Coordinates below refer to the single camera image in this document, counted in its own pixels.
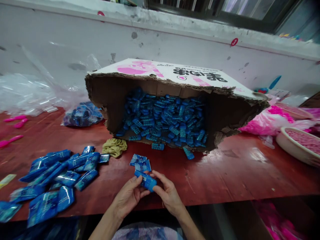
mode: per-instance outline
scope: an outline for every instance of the white bowl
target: white bowl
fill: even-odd
[[[291,156],[299,159],[300,161],[309,164],[311,166],[319,167],[320,168],[320,155],[316,154],[315,152],[312,152],[308,148],[302,146],[297,141],[293,140],[287,133],[286,129],[290,129],[294,132],[300,132],[306,135],[310,135],[315,139],[320,140],[320,138],[310,134],[306,133],[304,131],[301,131],[296,128],[290,128],[290,127],[282,127],[281,132],[276,137],[276,142],[279,144],[279,146],[285,150],[287,153],[289,153]]]

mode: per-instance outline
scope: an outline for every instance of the yellow cloth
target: yellow cloth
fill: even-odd
[[[110,153],[114,158],[119,157],[125,150],[127,150],[127,142],[122,139],[111,138],[102,145],[102,153]]]

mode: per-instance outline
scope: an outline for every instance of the person's right hand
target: person's right hand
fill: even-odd
[[[154,186],[153,191],[161,197],[168,211],[176,218],[179,218],[181,214],[186,211],[186,208],[183,205],[173,182],[155,170],[152,171],[150,176],[159,178],[163,183],[164,190],[160,186]]]

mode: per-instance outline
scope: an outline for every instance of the person's clothing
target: person's clothing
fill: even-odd
[[[129,224],[119,229],[112,240],[135,240],[135,239],[160,239],[160,240],[183,240],[181,235],[169,228],[148,222]]]

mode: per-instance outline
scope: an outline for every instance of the red table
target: red table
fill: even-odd
[[[63,116],[63,110],[42,113],[28,117],[24,127],[14,129],[13,123],[2,121],[8,116],[0,114],[0,140],[24,135],[0,149],[0,180],[8,174],[17,175],[0,189],[0,200],[8,201],[12,191],[26,186],[18,179],[28,173],[34,159],[63,149],[81,153],[88,145],[101,152],[102,144],[111,138],[102,122],[87,128],[68,128],[60,126]],[[208,155],[195,152],[195,159],[189,161],[181,149],[165,147],[158,151],[147,144],[128,142],[128,150],[119,159],[111,157],[108,164],[99,166],[99,176],[84,191],[75,190],[75,204],[58,217],[104,213],[133,176],[134,167],[129,162],[134,153],[147,156],[152,169],[173,181],[185,205],[320,194],[319,170],[274,145],[272,150],[256,136],[242,133],[226,138]],[[26,220],[28,207],[28,202],[23,204],[12,220]],[[163,204],[153,193],[136,209],[155,208],[163,208]]]

